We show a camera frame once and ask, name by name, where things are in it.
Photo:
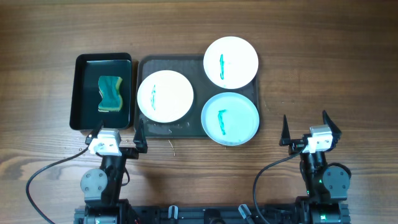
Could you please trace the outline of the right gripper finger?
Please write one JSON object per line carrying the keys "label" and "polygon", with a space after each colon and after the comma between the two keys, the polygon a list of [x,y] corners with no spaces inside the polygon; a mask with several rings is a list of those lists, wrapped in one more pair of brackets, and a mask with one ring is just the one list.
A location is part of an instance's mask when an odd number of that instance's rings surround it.
{"label": "right gripper finger", "polygon": [[338,126],[331,120],[329,115],[325,110],[322,111],[322,117],[323,117],[323,123],[327,124],[329,128],[331,129],[332,135],[334,137],[340,137],[341,136],[341,130],[338,128]]}
{"label": "right gripper finger", "polygon": [[291,143],[291,138],[290,138],[289,125],[287,122],[287,117],[286,117],[286,115],[284,115],[279,145],[280,146],[288,146],[290,143]]}

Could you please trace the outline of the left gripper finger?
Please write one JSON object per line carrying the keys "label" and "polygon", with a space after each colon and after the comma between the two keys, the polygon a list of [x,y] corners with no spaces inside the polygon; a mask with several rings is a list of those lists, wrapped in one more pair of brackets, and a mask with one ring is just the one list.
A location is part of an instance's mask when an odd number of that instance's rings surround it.
{"label": "left gripper finger", "polygon": [[136,148],[147,148],[144,121],[142,119],[139,120],[139,127],[136,129],[133,142],[136,145]]}
{"label": "left gripper finger", "polygon": [[96,127],[90,132],[90,137],[91,138],[96,138],[98,136],[98,133],[101,131],[101,129],[104,126],[103,120],[101,120]]}

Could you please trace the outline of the green yellow sponge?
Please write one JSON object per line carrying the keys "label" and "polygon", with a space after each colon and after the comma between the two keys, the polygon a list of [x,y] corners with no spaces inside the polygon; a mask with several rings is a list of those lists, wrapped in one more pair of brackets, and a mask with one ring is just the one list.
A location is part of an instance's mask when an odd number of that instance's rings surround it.
{"label": "green yellow sponge", "polygon": [[101,95],[101,102],[98,105],[98,111],[107,113],[122,109],[123,98],[119,91],[122,81],[121,77],[99,77],[98,88]]}

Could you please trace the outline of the white plate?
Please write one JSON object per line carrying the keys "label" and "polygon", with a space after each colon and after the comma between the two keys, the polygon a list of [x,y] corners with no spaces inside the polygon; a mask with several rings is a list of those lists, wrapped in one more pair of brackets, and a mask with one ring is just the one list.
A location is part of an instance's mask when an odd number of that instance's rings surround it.
{"label": "white plate", "polygon": [[171,123],[185,116],[193,99],[191,83],[173,70],[150,74],[142,81],[137,92],[140,111],[158,123]]}
{"label": "white plate", "polygon": [[259,58],[248,41],[227,36],[214,41],[207,48],[203,68],[215,85],[230,90],[238,89],[254,79]]}

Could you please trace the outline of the light blue plate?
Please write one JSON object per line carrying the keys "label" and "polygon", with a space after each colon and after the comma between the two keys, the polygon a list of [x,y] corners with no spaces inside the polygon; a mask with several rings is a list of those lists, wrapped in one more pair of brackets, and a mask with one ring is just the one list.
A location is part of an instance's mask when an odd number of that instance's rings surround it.
{"label": "light blue plate", "polygon": [[211,97],[201,111],[201,124],[209,138],[224,146],[238,146],[254,137],[259,112],[247,97],[224,92]]}

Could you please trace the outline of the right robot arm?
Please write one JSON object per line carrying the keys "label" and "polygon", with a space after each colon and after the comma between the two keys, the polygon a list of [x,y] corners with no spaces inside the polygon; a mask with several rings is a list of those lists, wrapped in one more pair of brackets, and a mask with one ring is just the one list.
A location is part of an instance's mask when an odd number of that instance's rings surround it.
{"label": "right robot arm", "polygon": [[326,111],[323,124],[310,127],[310,132],[299,139],[290,137],[287,118],[283,119],[280,146],[289,147],[289,155],[300,157],[300,173],[307,189],[306,197],[297,197],[296,223],[351,222],[348,198],[351,171],[340,163],[328,163],[325,154],[333,150],[342,132]]}

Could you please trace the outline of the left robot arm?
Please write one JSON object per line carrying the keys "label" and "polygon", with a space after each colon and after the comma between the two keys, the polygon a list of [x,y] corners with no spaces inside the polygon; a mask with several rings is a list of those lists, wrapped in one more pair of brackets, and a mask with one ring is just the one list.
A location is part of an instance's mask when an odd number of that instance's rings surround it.
{"label": "left robot arm", "polygon": [[86,137],[85,144],[92,154],[102,158],[97,169],[90,169],[81,178],[85,207],[75,210],[74,223],[140,223],[138,214],[127,199],[120,199],[123,176],[128,174],[126,161],[147,153],[144,122],[140,120],[134,135],[134,147],[122,147],[118,129],[105,128],[100,122]]}

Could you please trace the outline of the dark grey serving tray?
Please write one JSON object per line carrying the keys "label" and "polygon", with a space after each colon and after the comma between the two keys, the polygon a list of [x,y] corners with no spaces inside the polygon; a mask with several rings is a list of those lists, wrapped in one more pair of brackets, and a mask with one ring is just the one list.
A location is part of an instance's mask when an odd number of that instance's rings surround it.
{"label": "dark grey serving tray", "polygon": [[142,81],[154,72],[173,70],[184,75],[193,87],[194,99],[186,115],[171,123],[157,123],[140,111],[138,105],[134,109],[134,129],[139,127],[140,120],[144,124],[144,134],[147,138],[161,139],[196,139],[207,138],[201,125],[201,111],[204,104],[214,95],[228,90],[212,83],[203,68],[202,55],[148,55],[138,64],[137,82]]}

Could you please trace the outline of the black water basin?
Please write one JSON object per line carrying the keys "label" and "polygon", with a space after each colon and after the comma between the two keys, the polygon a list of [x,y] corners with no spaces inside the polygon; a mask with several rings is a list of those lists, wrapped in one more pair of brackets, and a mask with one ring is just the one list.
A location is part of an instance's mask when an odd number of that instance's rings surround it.
{"label": "black water basin", "polygon": [[[132,124],[135,88],[135,64],[128,53],[81,54],[76,58],[73,81],[70,127],[76,131],[91,130],[104,122],[106,128],[127,129]],[[102,100],[98,80],[101,76],[122,78],[120,111],[100,112]]]}

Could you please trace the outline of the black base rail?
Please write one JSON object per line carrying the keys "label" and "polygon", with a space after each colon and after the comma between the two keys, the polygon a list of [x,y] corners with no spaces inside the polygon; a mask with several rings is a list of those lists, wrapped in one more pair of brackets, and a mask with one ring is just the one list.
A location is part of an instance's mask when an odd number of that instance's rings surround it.
{"label": "black base rail", "polygon": [[336,223],[350,224],[346,204],[306,205],[268,204],[259,211],[241,204],[238,207],[118,207],[108,211],[92,208],[75,210],[74,223]]}

